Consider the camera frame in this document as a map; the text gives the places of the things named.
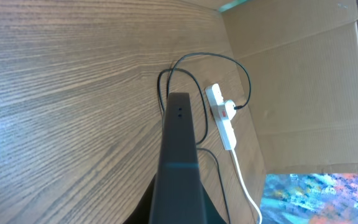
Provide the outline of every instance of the white cable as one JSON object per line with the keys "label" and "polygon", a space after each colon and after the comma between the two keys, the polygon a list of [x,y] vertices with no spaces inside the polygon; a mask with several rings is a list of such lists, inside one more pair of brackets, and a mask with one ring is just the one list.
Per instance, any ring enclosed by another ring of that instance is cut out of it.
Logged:
{"label": "white cable", "polygon": [[239,161],[237,160],[237,155],[236,155],[236,152],[234,149],[231,150],[232,152],[232,155],[234,158],[234,163],[236,165],[236,170],[237,170],[237,175],[239,176],[239,180],[240,180],[240,183],[241,183],[241,187],[242,187],[242,190],[244,191],[245,195],[247,196],[248,200],[251,202],[251,204],[254,206],[255,210],[258,212],[258,215],[259,215],[259,224],[262,224],[262,214],[258,208],[258,206],[256,205],[256,203],[253,201],[253,199],[251,198],[251,196],[249,195],[248,193],[248,190],[247,190],[247,187],[244,183],[244,180],[242,179],[242,175],[241,175],[241,170],[240,170],[240,165],[239,165]]}

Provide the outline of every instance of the teal object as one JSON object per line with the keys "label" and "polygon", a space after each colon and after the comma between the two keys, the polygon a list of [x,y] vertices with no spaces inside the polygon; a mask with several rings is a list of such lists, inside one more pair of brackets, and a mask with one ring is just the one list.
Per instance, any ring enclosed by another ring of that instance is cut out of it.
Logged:
{"label": "teal object", "polygon": [[226,11],[228,9],[231,9],[231,8],[233,8],[235,6],[238,6],[238,5],[240,5],[240,4],[242,4],[242,3],[246,2],[246,1],[248,1],[248,0],[234,0],[233,2],[227,3],[224,6],[220,7],[219,12],[222,13],[222,12],[224,12],[224,11]]}

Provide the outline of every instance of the black cable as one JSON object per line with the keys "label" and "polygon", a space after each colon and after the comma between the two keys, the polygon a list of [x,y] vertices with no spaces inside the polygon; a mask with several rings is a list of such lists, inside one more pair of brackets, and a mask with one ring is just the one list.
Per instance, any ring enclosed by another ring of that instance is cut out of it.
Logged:
{"label": "black cable", "polygon": [[234,109],[235,109],[235,110],[239,110],[239,109],[245,107],[245,106],[248,104],[249,98],[251,97],[251,80],[250,80],[250,78],[249,78],[249,74],[248,74],[246,68],[245,68],[243,65],[241,65],[240,62],[234,60],[233,58],[230,58],[230,57],[225,56],[225,55],[215,54],[215,53],[209,53],[209,52],[196,52],[196,53],[186,54],[185,56],[183,56],[181,59],[179,59],[179,60],[176,62],[176,64],[172,67],[172,71],[171,71],[171,73],[169,74],[169,77],[168,77],[168,82],[167,82],[167,95],[168,95],[168,93],[169,93],[169,84],[170,84],[172,75],[173,75],[173,73],[175,72],[175,70],[178,70],[178,71],[179,71],[179,68],[177,68],[177,66],[179,65],[179,63],[180,63],[181,61],[183,61],[185,58],[191,57],[191,56],[195,56],[195,55],[210,55],[210,56],[215,56],[215,57],[221,57],[221,58],[228,59],[228,60],[230,60],[230,61],[236,63],[238,66],[240,66],[240,67],[243,69],[243,71],[245,71],[245,73],[246,73],[246,75],[247,75],[248,84],[249,84],[249,92],[248,92],[248,99],[247,99],[246,103],[244,103],[244,105],[235,106]]}
{"label": "black cable", "polygon": [[[165,112],[165,107],[164,107],[164,102],[162,100],[162,94],[161,94],[161,77],[165,72],[169,72],[171,70],[172,70],[172,68],[167,68],[165,70],[162,70],[160,72],[160,74],[158,75],[157,93],[158,93],[158,98],[160,100],[162,113]],[[177,68],[176,71],[183,72],[183,73],[187,74],[188,76],[190,76],[194,80],[194,82],[197,84],[198,91],[200,91],[201,101],[203,102],[203,107],[204,107],[205,133],[204,133],[203,138],[200,141],[198,141],[196,144],[201,144],[206,139],[206,137],[208,135],[208,114],[206,112],[206,105],[205,105],[205,100],[204,100],[204,96],[203,96],[203,91],[201,90],[200,84],[198,83],[196,77],[194,77],[194,75],[192,75],[189,71],[181,69],[181,68]]]}
{"label": "black cable", "polygon": [[[204,107],[204,117],[205,117],[205,133],[204,133],[204,136],[203,138],[198,141],[196,144],[199,145],[201,144],[207,137],[208,135],[208,114],[207,114],[207,110],[206,110],[206,105],[205,105],[205,100],[204,100],[204,96],[203,96],[203,91],[201,90],[201,87],[200,87],[200,84],[198,83],[196,77],[194,77],[193,74],[191,74],[189,71],[187,70],[184,70],[184,69],[181,69],[181,68],[176,68],[175,69],[176,71],[179,71],[179,72],[183,72],[185,74],[187,74],[188,76],[190,76],[194,82],[197,84],[197,87],[198,87],[198,91],[200,92],[200,96],[201,96],[201,101],[203,102],[203,107]],[[165,70],[162,70],[160,72],[160,74],[158,75],[158,79],[157,79],[157,94],[158,94],[158,99],[160,100],[160,104],[161,104],[161,109],[162,109],[162,112],[164,114],[165,112],[165,107],[164,107],[164,102],[162,100],[162,93],[161,93],[161,77],[164,73],[166,72],[169,72],[169,71],[173,71],[173,68],[167,68]],[[167,90],[169,89],[169,84],[170,84],[170,78],[168,79],[167,81]],[[223,200],[224,200],[224,204],[226,206],[226,212],[227,212],[227,218],[229,220],[229,224],[231,224],[231,220],[230,220],[230,214],[229,214],[229,207],[227,205],[227,200],[226,200],[226,194],[224,193],[224,187],[223,187],[223,181],[222,181],[222,176],[221,176],[221,170],[219,168],[219,162],[218,162],[218,159],[216,158],[216,156],[209,150],[209,149],[204,149],[204,148],[197,148],[197,150],[199,151],[205,151],[205,152],[208,152],[211,154],[212,157],[214,157],[215,159],[215,162],[216,162],[216,167],[218,168],[218,175],[219,175],[219,181],[221,183],[221,188],[222,188],[222,194],[223,194]]]}
{"label": "black cable", "polygon": [[214,158],[214,160],[215,160],[215,162],[216,162],[216,167],[218,168],[219,181],[220,181],[220,183],[221,183],[221,188],[222,188],[222,194],[223,194],[224,205],[226,206],[227,219],[229,220],[229,224],[231,224],[230,214],[229,214],[229,207],[228,207],[228,205],[227,205],[226,194],[224,193],[223,181],[222,181],[222,176],[221,176],[221,170],[220,170],[220,168],[219,168],[218,159],[216,158],[216,156],[215,156],[209,149],[197,148],[197,150],[208,152],[208,153]]}

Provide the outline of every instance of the extension cord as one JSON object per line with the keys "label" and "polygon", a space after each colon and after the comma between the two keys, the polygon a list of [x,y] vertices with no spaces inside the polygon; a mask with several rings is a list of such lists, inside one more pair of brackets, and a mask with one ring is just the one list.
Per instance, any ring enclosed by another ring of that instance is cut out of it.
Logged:
{"label": "extension cord", "polygon": [[225,150],[234,150],[237,140],[234,135],[231,119],[236,115],[232,100],[223,101],[221,89],[218,84],[211,85],[205,89],[206,97],[211,106],[212,114]]}

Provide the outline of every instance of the power cord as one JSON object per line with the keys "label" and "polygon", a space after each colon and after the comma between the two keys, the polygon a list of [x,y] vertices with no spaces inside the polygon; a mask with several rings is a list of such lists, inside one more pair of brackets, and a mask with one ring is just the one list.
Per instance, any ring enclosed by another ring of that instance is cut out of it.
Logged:
{"label": "power cord", "polygon": [[[168,76],[168,80],[167,80],[167,97],[169,95],[169,86],[170,86],[170,82],[171,82],[171,78],[172,78],[172,75],[174,73],[174,71],[179,71],[179,72],[183,72],[185,74],[187,74],[188,76],[190,76],[194,82],[197,84],[197,87],[198,87],[198,91],[200,92],[200,96],[201,96],[201,101],[203,102],[203,107],[204,107],[204,117],[205,117],[205,133],[204,133],[204,136],[203,138],[198,141],[196,144],[199,145],[201,144],[207,137],[208,135],[208,115],[207,115],[207,110],[206,110],[206,105],[205,105],[205,100],[204,100],[204,96],[203,96],[203,91],[201,90],[201,87],[200,87],[200,84],[198,83],[197,79],[194,77],[193,74],[191,74],[189,71],[187,70],[184,70],[182,68],[177,68],[178,64],[180,62],[182,62],[184,59],[188,58],[188,57],[192,57],[192,56],[195,56],[195,55],[210,55],[210,56],[215,56],[215,57],[221,57],[221,58],[225,58],[225,59],[228,59],[232,62],[234,62],[235,64],[237,64],[238,66],[241,67],[241,69],[243,69],[243,71],[245,71],[246,75],[247,75],[247,78],[248,78],[248,84],[249,84],[249,92],[248,92],[248,98],[247,98],[247,101],[243,104],[243,105],[239,105],[239,106],[235,106],[234,109],[235,110],[239,110],[243,107],[245,107],[248,102],[249,102],[249,99],[250,99],[250,96],[251,96],[251,81],[250,81],[250,77],[249,77],[249,74],[248,74],[248,71],[246,70],[246,68],[241,65],[241,63],[239,63],[238,61],[234,60],[233,58],[230,58],[230,57],[227,57],[225,55],[221,55],[221,54],[214,54],[214,53],[209,53],[209,52],[196,52],[196,53],[191,53],[191,54],[186,54],[184,55],[181,59],[179,59],[176,64],[172,67],[172,68],[168,68],[168,69],[165,69],[165,70],[162,70],[160,72],[160,74],[158,75],[158,79],[157,79],[157,93],[158,93],[158,99],[160,100],[160,104],[161,104],[161,108],[162,108],[162,112],[164,114],[165,112],[165,107],[164,107],[164,104],[163,104],[163,100],[162,100],[162,93],[161,93],[161,77],[164,73],[166,72],[170,72],[169,76]],[[216,166],[218,168],[218,174],[219,174],[219,181],[221,183],[221,188],[222,188],[222,193],[223,193],[223,199],[224,199],[224,204],[226,206],[226,212],[227,212],[227,217],[229,219],[229,224],[231,223],[231,219],[230,219],[230,215],[229,215],[229,207],[227,205],[227,200],[226,200],[226,194],[224,192],[224,187],[223,187],[223,181],[222,181],[222,178],[221,178],[221,171],[220,171],[220,168],[219,168],[219,162],[218,162],[218,159],[216,158],[216,156],[208,149],[203,149],[203,148],[197,148],[197,150],[199,151],[206,151],[208,153],[210,153],[215,161],[216,161]],[[237,171],[237,174],[238,174],[238,177],[239,177],[239,180],[240,180],[240,183],[241,183],[241,187],[242,187],[242,190],[244,191],[245,195],[247,196],[248,200],[251,202],[251,204],[255,207],[258,215],[259,215],[259,224],[262,223],[262,214],[258,208],[258,206],[256,205],[256,203],[253,201],[253,199],[251,198],[251,196],[249,195],[248,193],[248,190],[247,190],[247,187],[244,183],[244,180],[242,179],[242,174],[241,174],[241,170],[240,170],[240,166],[239,166],[239,162],[238,162],[238,159],[237,159],[237,155],[236,155],[236,152],[235,150],[231,150],[232,152],[232,158],[233,158],[233,161],[236,165],[236,171]]]}

